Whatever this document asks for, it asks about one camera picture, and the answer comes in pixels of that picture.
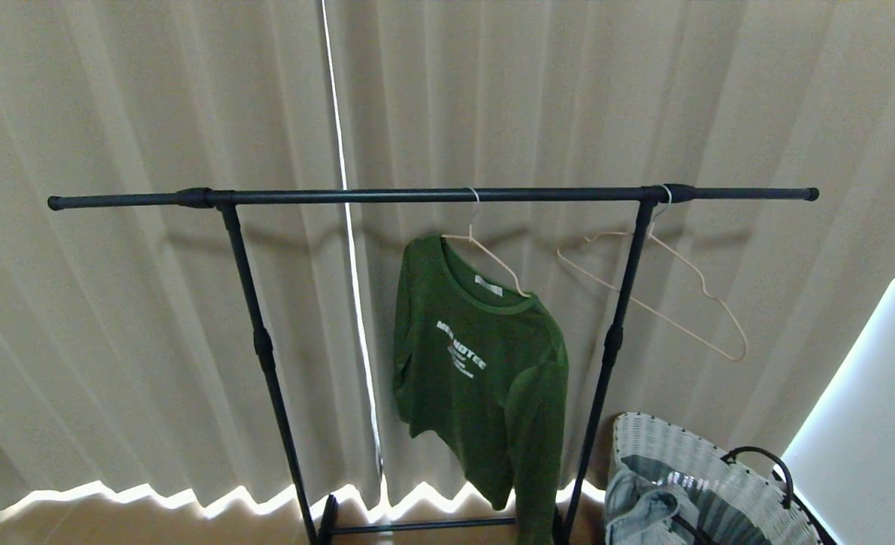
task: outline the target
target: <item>black metal garment rack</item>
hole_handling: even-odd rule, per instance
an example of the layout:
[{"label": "black metal garment rack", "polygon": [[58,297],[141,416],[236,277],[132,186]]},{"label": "black metal garment rack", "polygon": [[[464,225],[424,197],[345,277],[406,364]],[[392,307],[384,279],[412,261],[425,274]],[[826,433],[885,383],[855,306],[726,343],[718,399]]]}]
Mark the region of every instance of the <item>black metal garment rack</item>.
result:
[{"label": "black metal garment rack", "polygon": [[[619,290],[619,301],[616,303],[614,318],[609,331],[605,335],[605,351],[602,354],[602,369],[595,386],[595,399],[589,412],[589,423],[586,426],[585,441],[582,444],[582,456],[579,461],[578,476],[572,490],[571,501],[565,517],[562,518],[555,505],[552,535],[555,543],[567,545],[571,535],[572,524],[578,511],[582,493],[582,480],[585,479],[595,446],[595,434],[601,420],[602,407],[605,404],[605,392],[609,384],[609,376],[619,356],[623,343],[623,322],[632,285],[635,283],[636,269],[645,243],[645,233],[651,221],[652,208],[660,203],[685,203],[698,200],[799,200],[814,201],[819,192],[816,188],[783,189],[783,188],[697,188],[683,184],[667,184],[644,187],[586,187],[586,188],[522,188],[522,189],[478,189],[477,196],[482,201],[638,201],[639,211],[636,215],[635,230],[626,262],[626,272]],[[336,497],[330,494],[323,510],[319,531],[316,530],[309,514],[309,499],[303,485],[303,476],[299,468],[296,445],[292,441],[289,418],[285,413],[285,403],[275,375],[275,355],[272,339],[263,324],[263,313],[259,310],[256,297],[256,284],[246,255],[246,244],[242,238],[242,226],[236,207],[239,204],[329,204],[329,203],[455,203],[455,201],[474,201],[471,190],[459,189],[361,189],[361,190],[324,190],[324,191],[219,191],[204,187],[185,189],[176,193],[153,193],[141,195],[102,195],[86,197],[50,197],[47,206],[51,210],[66,208],[92,207],[146,207],[177,204],[181,207],[216,208],[222,213],[222,220],[228,230],[232,253],[239,270],[239,279],[249,307],[249,317],[253,323],[253,345],[259,364],[263,368],[269,397],[275,411],[275,421],[282,440],[282,447],[287,456],[289,472],[296,485],[296,497],[302,513],[306,536],[311,545],[329,545],[334,535],[370,534],[381,531],[433,530],[433,528],[479,527],[479,525],[510,525],[512,517],[471,519],[460,521],[439,521],[411,524],[361,525],[361,527],[337,527],[336,517],[339,504]]]}]

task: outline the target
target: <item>black vertical pole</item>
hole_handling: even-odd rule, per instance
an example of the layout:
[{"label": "black vertical pole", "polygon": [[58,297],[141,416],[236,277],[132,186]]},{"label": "black vertical pole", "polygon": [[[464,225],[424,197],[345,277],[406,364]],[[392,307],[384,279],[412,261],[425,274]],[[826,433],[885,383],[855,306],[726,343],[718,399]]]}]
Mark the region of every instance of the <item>black vertical pole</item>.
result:
[{"label": "black vertical pole", "polygon": [[249,318],[253,322],[253,345],[256,346],[256,355],[259,357],[259,364],[265,373],[266,386],[269,388],[269,397],[272,399],[272,408],[275,412],[275,424],[278,424],[278,435],[282,439],[282,447],[285,448],[285,458],[289,463],[292,483],[296,485],[296,500],[299,500],[299,511],[303,515],[306,537],[309,538],[309,544],[315,545],[316,526],[312,523],[312,515],[309,514],[309,500],[306,498],[303,474],[299,470],[296,445],[292,442],[292,431],[289,428],[289,418],[285,414],[282,389],[278,386],[278,376],[275,376],[272,338],[269,337],[269,332],[266,331],[263,324],[263,312],[259,310],[256,284],[253,282],[253,272],[249,267],[249,256],[246,255],[246,242],[242,239],[242,224],[239,223],[239,214],[235,211],[235,204],[223,204],[219,206],[219,210],[222,211],[222,220],[225,220],[228,239],[232,243],[232,253],[235,255],[235,265],[239,269],[239,279],[242,280],[242,291],[246,296],[246,306],[249,307]]},{"label": "black vertical pole", "polygon": [[636,215],[635,231],[632,234],[632,245],[629,248],[628,261],[626,261],[626,273],[623,275],[623,285],[619,288],[619,303],[616,303],[616,314],[612,319],[612,325],[605,334],[605,351],[602,352],[602,371],[598,374],[598,382],[595,386],[595,399],[592,400],[592,411],[589,413],[589,424],[585,430],[585,441],[582,442],[582,456],[579,459],[578,476],[575,477],[575,488],[571,493],[571,503],[568,503],[568,511],[564,519],[564,537],[562,542],[568,543],[571,536],[571,527],[575,522],[575,514],[578,511],[578,502],[582,496],[582,481],[589,470],[589,459],[592,458],[592,448],[595,447],[595,434],[598,432],[598,424],[602,419],[602,407],[605,406],[605,392],[609,387],[609,376],[616,365],[619,349],[623,345],[623,322],[626,321],[628,301],[632,296],[632,285],[635,283],[635,272],[639,266],[639,258],[642,257],[642,248],[645,245],[645,234],[648,232],[648,224],[652,220],[652,208],[655,200],[643,200],[639,203],[639,213]]}]

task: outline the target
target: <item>curtain fold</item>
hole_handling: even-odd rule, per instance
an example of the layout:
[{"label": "curtain fold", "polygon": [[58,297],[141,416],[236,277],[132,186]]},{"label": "curtain fold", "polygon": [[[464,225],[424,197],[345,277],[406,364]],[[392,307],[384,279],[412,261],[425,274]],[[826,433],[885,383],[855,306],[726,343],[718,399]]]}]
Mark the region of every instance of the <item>curtain fold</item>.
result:
[{"label": "curtain fold", "polygon": [[[291,483],[219,214],[45,199],[341,187],[319,10],[0,3],[0,508]],[[343,208],[240,215],[306,489],[375,503]]]},{"label": "curtain fold", "polygon": [[[607,417],[641,410],[724,446],[786,448],[895,273],[895,6],[676,2],[326,3],[351,187],[665,182],[817,186],[814,204],[696,201],[656,235],[696,263],[744,325],[725,361],[638,307]],[[465,232],[470,204],[354,207],[365,331],[390,500],[462,484],[433,434],[410,439],[391,392],[403,245]],[[577,469],[616,297],[555,246],[620,279],[634,204],[483,204],[475,235],[561,324],[571,361],[562,483]],[[475,266],[510,283],[461,242]],[[635,297],[737,352],[689,269],[648,246]]]}]

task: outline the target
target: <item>beige hanger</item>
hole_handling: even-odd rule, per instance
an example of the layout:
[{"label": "beige hanger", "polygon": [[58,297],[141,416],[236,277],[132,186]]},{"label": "beige hanger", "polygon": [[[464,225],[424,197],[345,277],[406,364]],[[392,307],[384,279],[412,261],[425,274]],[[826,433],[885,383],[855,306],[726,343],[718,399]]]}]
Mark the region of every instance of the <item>beige hanger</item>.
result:
[{"label": "beige hanger", "polygon": [[511,277],[514,279],[514,289],[517,290],[517,294],[519,294],[522,297],[529,297],[529,295],[527,293],[524,293],[524,291],[522,291],[521,283],[517,281],[517,275],[515,275],[514,270],[512,270],[510,268],[510,266],[505,265],[505,262],[500,260],[500,258],[498,256],[496,256],[495,254],[491,253],[491,251],[489,251],[488,248],[485,248],[484,244],[481,244],[480,242],[477,241],[477,239],[474,238],[474,218],[477,217],[477,213],[481,209],[481,196],[478,195],[478,193],[474,189],[474,187],[468,187],[468,189],[470,189],[471,192],[474,193],[474,197],[475,197],[475,199],[477,199],[477,203],[474,204],[474,213],[471,214],[471,223],[468,224],[467,237],[465,237],[464,235],[441,235],[440,237],[441,238],[454,238],[454,239],[458,239],[458,241],[467,241],[467,242],[470,242],[471,244],[474,244],[478,248],[481,248],[482,251],[484,251],[484,253],[490,255],[491,258],[493,258],[496,262],[498,262],[498,264],[500,266],[503,266],[503,268],[505,268],[505,270],[507,270],[507,272],[509,272],[511,274]]},{"label": "beige hanger", "polygon": [[[730,310],[730,307],[727,307],[727,304],[724,303],[723,300],[719,299],[719,297],[717,297],[717,296],[714,296],[714,294],[711,294],[709,292],[709,290],[706,289],[706,276],[703,276],[703,273],[695,265],[693,265],[693,263],[689,263],[689,260],[682,257],[682,255],[680,255],[678,251],[674,251],[674,249],[669,248],[668,244],[665,244],[665,242],[662,242],[659,238],[656,238],[655,235],[652,235],[652,228],[655,227],[656,218],[658,218],[659,215],[664,213],[664,211],[669,210],[669,205],[672,204],[672,201],[673,201],[672,192],[669,191],[668,187],[666,187],[665,185],[662,185],[662,187],[666,190],[666,193],[669,193],[669,201],[668,201],[668,203],[666,203],[665,208],[662,208],[661,211],[658,211],[658,213],[656,213],[652,217],[651,223],[648,224],[647,239],[650,239],[650,241],[654,241],[654,242],[656,242],[656,244],[662,246],[662,248],[665,248],[666,251],[669,251],[670,253],[672,253],[672,255],[675,255],[676,257],[678,257],[679,261],[682,261],[683,263],[686,263],[686,265],[689,265],[689,268],[693,269],[693,272],[696,272],[696,276],[699,276],[699,282],[703,286],[704,296],[706,296],[709,299],[714,300],[718,304],[720,304],[720,306],[723,307],[723,310],[725,310],[726,313],[730,316],[730,319],[733,320],[733,325],[737,328],[737,331],[740,332],[740,338],[744,342],[744,349],[742,350],[742,353],[738,356],[728,355],[725,351],[723,351],[723,349],[720,349],[720,348],[714,346],[709,341],[706,341],[706,339],[701,338],[700,335],[696,335],[696,334],[694,334],[694,332],[687,330],[687,328],[685,328],[685,327],[682,327],[682,325],[676,324],[676,322],[672,321],[667,316],[663,316],[661,313],[659,313],[654,308],[651,308],[647,304],[643,303],[643,301],[639,301],[638,299],[636,299],[636,297],[632,297],[631,301],[632,301],[632,303],[638,304],[638,306],[645,308],[645,310],[650,311],[650,313],[655,314],[659,318],[662,318],[669,324],[674,325],[674,327],[676,327],[680,331],[684,332],[685,334],[689,335],[689,337],[695,338],[696,341],[702,342],[702,344],[706,345],[710,349],[713,349],[714,352],[717,352],[717,354],[719,354],[720,356],[723,356],[727,360],[730,360],[733,362],[744,361],[744,359],[747,358],[747,349],[749,348],[749,345],[747,342],[747,334],[745,334],[744,329],[740,326],[740,322],[737,320],[737,317],[735,317],[733,315],[733,311]],[[586,244],[588,244],[589,242],[597,241],[597,239],[602,238],[602,237],[631,237],[631,235],[632,235],[631,232],[605,231],[605,232],[599,232],[597,235],[592,235],[592,237],[585,237],[585,242],[586,242]],[[568,263],[568,265],[571,265],[574,269],[577,269],[579,273],[582,273],[583,275],[588,276],[590,279],[595,280],[596,282],[602,284],[603,286],[608,287],[610,290],[619,291],[619,288],[617,288],[616,286],[613,286],[612,284],[607,283],[605,280],[602,280],[599,277],[593,275],[591,272],[588,272],[588,270],[582,269],[581,266],[576,265],[574,262],[569,260],[567,257],[565,257],[564,255],[561,255],[561,244],[558,246],[558,249],[555,252],[558,253],[559,259],[562,259],[562,261],[564,261],[565,263]]]}]

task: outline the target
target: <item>green sweatshirt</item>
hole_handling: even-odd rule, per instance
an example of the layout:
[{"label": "green sweatshirt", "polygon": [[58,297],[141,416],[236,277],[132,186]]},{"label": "green sweatshirt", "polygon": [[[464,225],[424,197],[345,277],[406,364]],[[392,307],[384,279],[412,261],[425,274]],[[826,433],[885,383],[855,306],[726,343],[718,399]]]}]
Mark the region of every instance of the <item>green sweatshirt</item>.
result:
[{"label": "green sweatshirt", "polygon": [[486,279],[439,235],[403,251],[394,396],[410,437],[434,431],[492,507],[517,494],[517,545],[551,542],[568,358],[531,294]]}]

